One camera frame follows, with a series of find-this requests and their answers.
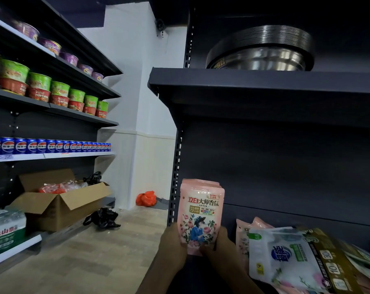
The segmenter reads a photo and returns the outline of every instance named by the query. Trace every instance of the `black plastic bag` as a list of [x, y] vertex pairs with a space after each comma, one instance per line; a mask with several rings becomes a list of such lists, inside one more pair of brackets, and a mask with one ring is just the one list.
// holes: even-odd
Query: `black plastic bag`
[[83, 181], [88, 183], [89, 186], [96, 185], [101, 182], [102, 173], [100, 171], [95, 172], [93, 175], [90, 175], [88, 178], [83, 178]]
[[96, 212], [93, 212], [83, 222], [84, 226], [89, 225], [91, 222], [97, 225], [99, 228], [117, 228], [121, 225], [116, 224], [114, 220], [118, 217], [118, 213], [111, 209], [104, 207]]

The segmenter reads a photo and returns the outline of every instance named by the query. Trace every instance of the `open cardboard box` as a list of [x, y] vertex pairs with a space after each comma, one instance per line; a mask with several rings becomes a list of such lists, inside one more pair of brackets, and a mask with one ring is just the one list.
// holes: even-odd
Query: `open cardboard box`
[[19, 178], [25, 192], [11, 206], [27, 213], [36, 228], [43, 231], [58, 231], [87, 217], [102, 207], [103, 197], [111, 194], [103, 182], [62, 194], [37, 192], [44, 183], [74, 180], [71, 169], [21, 174]]

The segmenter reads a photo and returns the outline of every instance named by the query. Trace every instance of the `beige floor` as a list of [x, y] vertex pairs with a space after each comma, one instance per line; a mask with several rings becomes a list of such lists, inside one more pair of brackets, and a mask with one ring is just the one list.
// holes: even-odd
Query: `beige floor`
[[31, 256], [0, 275], [0, 293], [133, 294], [150, 266], [167, 211], [120, 213], [117, 231], [94, 227]]

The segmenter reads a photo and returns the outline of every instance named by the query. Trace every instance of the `stack of metal basins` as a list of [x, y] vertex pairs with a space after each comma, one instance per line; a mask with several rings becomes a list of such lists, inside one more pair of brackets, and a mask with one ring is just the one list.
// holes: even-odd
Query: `stack of metal basins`
[[206, 68], [310, 71], [314, 61], [309, 33], [290, 26], [265, 25], [222, 39], [208, 53]]

